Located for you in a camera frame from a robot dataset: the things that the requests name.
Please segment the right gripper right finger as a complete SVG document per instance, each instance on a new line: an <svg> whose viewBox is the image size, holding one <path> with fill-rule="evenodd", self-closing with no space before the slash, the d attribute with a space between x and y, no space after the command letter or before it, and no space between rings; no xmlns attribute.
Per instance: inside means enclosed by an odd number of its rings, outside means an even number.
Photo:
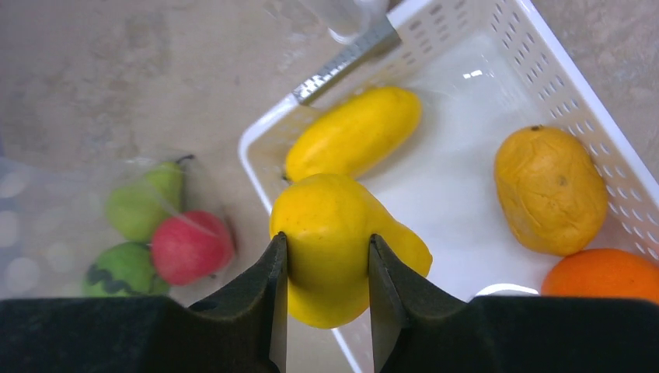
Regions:
<svg viewBox="0 0 659 373"><path fill-rule="evenodd" d="M478 296L463 302L379 235L368 282L377 372L656 372L658 307L615 298Z"/></svg>

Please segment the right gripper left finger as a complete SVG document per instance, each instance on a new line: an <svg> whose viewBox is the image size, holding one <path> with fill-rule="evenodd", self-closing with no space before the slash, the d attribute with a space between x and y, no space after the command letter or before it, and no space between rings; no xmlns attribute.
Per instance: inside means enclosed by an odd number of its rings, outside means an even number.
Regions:
<svg viewBox="0 0 659 373"><path fill-rule="evenodd" d="M1 303L3 372L283 372L287 240L185 307L165 296Z"/></svg>

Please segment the red apple top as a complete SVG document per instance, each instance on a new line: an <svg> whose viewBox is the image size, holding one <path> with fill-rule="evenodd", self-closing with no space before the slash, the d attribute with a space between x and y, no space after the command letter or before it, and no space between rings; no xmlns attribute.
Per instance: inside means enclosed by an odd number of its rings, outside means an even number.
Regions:
<svg viewBox="0 0 659 373"><path fill-rule="evenodd" d="M186 286L228 266L235 254L225 223L208 211L166 219L152 236L152 260L168 284Z"/></svg>

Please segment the green striped watermelon ball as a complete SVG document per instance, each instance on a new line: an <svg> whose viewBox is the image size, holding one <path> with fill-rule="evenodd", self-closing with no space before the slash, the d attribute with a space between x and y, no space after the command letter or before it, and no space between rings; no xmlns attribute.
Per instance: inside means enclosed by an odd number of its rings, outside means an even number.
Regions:
<svg viewBox="0 0 659 373"><path fill-rule="evenodd" d="M167 295L169 284L158 274L148 245L125 242L103 251L82 282L87 297Z"/></svg>

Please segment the yellow lemon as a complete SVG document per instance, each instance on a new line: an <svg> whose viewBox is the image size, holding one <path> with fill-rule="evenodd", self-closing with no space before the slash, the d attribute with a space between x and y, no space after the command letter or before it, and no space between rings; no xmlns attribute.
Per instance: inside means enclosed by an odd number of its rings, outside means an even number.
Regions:
<svg viewBox="0 0 659 373"><path fill-rule="evenodd" d="M433 262L423 240L348 176L317 174L289 186L270 214L270 234L280 232L288 246L288 312L319 329L352 322L369 306L372 235L423 277Z"/></svg>

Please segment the green pear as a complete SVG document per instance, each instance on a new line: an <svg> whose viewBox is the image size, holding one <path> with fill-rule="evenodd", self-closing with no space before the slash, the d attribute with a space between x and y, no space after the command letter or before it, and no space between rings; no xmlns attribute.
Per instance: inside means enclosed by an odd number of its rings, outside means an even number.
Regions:
<svg viewBox="0 0 659 373"><path fill-rule="evenodd" d="M105 217L126 240L149 243L155 230L183 208L185 155L160 162L136 179L110 192Z"/></svg>

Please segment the orange fruit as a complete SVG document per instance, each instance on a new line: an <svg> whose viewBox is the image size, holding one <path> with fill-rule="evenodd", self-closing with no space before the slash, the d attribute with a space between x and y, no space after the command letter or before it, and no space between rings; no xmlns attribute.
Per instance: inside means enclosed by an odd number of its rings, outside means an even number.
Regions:
<svg viewBox="0 0 659 373"><path fill-rule="evenodd" d="M587 249L562 258L545 276L540 294L632 298L657 304L658 268L621 249Z"/></svg>

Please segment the orange yellow mango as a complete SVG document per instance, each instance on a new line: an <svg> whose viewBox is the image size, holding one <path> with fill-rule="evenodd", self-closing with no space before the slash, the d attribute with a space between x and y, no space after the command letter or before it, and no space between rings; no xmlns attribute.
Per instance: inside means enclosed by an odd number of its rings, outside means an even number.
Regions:
<svg viewBox="0 0 659 373"><path fill-rule="evenodd" d="M605 222L605 182L584 146L559 128L510 134L495 155L493 178L512 235L536 253L575 254Z"/></svg>

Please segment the yellow banana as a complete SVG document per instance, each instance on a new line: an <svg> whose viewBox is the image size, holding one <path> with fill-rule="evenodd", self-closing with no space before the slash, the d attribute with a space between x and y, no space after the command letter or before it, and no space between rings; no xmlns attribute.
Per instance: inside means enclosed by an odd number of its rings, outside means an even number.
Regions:
<svg viewBox="0 0 659 373"><path fill-rule="evenodd" d="M318 173L357 178L400 147L418 128L420 97L395 86L369 89L314 121L288 151L285 177L297 182Z"/></svg>

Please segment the clear zip top bag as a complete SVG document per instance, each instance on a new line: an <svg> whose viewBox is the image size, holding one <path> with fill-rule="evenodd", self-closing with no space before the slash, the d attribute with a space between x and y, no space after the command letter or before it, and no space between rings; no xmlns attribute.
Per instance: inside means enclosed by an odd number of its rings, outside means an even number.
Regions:
<svg viewBox="0 0 659 373"><path fill-rule="evenodd" d="M154 165L185 155L137 157L55 173L2 158L1 160L1 297L87 297L82 291L85 272L105 250L126 240L105 217L110 192ZM166 296L191 303L225 282L237 257L234 236L227 224L212 182L195 156L183 163L183 208L208 211L230 231L235 254L228 266L186 286L169 284Z"/></svg>

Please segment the white plastic tray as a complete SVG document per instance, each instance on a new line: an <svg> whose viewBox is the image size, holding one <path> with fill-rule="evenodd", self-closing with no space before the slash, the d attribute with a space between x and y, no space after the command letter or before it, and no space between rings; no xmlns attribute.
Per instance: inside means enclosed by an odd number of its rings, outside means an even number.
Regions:
<svg viewBox="0 0 659 373"><path fill-rule="evenodd" d="M530 252L497 202L493 158L513 131L558 127L606 184L593 246L658 263L658 181L529 1L408 1L243 134L239 156L265 208L286 188L284 159L321 112L377 85L424 103L414 136L363 184L431 250L427 278L451 296L538 296L556 257ZM356 372L376 371L371 314L334 330Z"/></svg>

